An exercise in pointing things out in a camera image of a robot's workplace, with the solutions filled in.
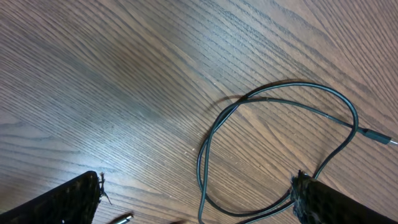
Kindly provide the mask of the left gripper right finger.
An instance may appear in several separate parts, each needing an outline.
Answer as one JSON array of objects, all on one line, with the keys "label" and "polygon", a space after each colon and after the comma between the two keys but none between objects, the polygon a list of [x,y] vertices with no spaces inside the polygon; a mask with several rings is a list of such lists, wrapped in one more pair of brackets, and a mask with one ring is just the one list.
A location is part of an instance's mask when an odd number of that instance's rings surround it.
[{"label": "left gripper right finger", "polygon": [[293,213],[302,224],[397,224],[302,171],[291,185]]}]

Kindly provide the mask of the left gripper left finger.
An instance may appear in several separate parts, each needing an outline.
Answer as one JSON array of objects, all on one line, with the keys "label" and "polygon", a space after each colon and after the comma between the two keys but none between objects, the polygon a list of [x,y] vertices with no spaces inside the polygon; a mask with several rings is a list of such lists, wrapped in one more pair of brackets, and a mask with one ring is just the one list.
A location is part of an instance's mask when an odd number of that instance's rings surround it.
[{"label": "left gripper left finger", "polygon": [[2,224],[91,224],[101,197],[103,178],[88,171],[1,214]]}]

